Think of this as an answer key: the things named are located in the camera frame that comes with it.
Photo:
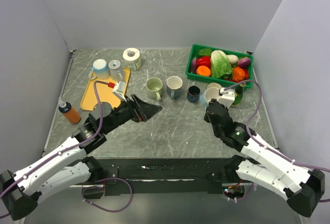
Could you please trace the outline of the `dark blue mug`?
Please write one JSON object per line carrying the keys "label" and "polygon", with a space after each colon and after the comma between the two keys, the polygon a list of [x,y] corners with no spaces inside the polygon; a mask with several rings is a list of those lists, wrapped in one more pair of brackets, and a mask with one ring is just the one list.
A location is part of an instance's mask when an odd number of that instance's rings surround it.
{"label": "dark blue mug", "polygon": [[187,100],[191,103],[198,103],[201,90],[197,86],[193,85],[188,88]]}

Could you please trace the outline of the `light blue faceted mug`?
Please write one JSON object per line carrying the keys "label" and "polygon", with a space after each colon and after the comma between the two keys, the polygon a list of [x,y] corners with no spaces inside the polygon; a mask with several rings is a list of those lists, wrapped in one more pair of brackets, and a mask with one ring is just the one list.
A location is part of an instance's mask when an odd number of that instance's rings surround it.
{"label": "light blue faceted mug", "polygon": [[216,87],[210,87],[208,88],[201,96],[200,96],[200,99],[199,99],[199,102],[200,102],[200,105],[203,107],[203,108],[207,108],[210,101],[212,99],[215,99],[215,100],[219,100],[220,98],[220,94],[219,94],[219,91],[220,89],[216,88]]}

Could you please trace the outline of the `cream beige mug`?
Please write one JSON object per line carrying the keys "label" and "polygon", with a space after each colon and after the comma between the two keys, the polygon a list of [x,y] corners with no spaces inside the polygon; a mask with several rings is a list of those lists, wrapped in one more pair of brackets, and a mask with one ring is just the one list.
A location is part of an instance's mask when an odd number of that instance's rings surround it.
{"label": "cream beige mug", "polygon": [[209,83],[206,87],[206,89],[209,89],[209,88],[217,88],[217,89],[221,89],[222,86],[216,82],[212,82],[212,83]]}

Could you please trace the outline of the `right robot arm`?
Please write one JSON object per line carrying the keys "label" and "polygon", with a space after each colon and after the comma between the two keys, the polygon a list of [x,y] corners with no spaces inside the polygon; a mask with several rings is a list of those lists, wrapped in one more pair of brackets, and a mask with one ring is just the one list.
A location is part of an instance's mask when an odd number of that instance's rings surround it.
{"label": "right robot arm", "polygon": [[325,192],[325,175],[318,168],[298,165],[271,147],[245,124],[233,121],[228,108],[212,99],[204,120],[215,137],[240,152],[225,170],[231,182],[253,182],[281,196],[296,213],[310,217]]}

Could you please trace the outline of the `light green mug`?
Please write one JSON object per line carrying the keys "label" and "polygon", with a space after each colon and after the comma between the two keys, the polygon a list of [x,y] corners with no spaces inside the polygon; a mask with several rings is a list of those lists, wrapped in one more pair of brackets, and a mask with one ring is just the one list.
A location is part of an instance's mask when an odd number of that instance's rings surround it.
{"label": "light green mug", "polygon": [[162,96],[162,80],[156,77],[152,77],[146,82],[147,95],[151,99],[161,101]]}

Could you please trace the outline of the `white blue mug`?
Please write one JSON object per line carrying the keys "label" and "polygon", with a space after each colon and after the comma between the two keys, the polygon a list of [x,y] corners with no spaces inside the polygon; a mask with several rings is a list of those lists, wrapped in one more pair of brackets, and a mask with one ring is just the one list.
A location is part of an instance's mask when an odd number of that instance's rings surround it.
{"label": "white blue mug", "polygon": [[106,60],[97,59],[92,64],[92,69],[89,73],[89,79],[100,79],[105,80],[110,77],[110,70]]}

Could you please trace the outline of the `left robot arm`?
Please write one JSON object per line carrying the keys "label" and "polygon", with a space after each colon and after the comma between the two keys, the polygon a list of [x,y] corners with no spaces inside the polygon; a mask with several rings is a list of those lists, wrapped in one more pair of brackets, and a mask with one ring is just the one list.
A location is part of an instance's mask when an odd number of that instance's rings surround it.
{"label": "left robot arm", "polygon": [[125,96],[116,108],[99,102],[85,123],[59,147],[21,170],[1,173],[1,200],[8,216],[20,220],[56,192],[86,181],[98,183],[101,167],[88,154],[106,142],[105,136],[117,127],[130,120],[147,122],[161,110],[135,94]]}

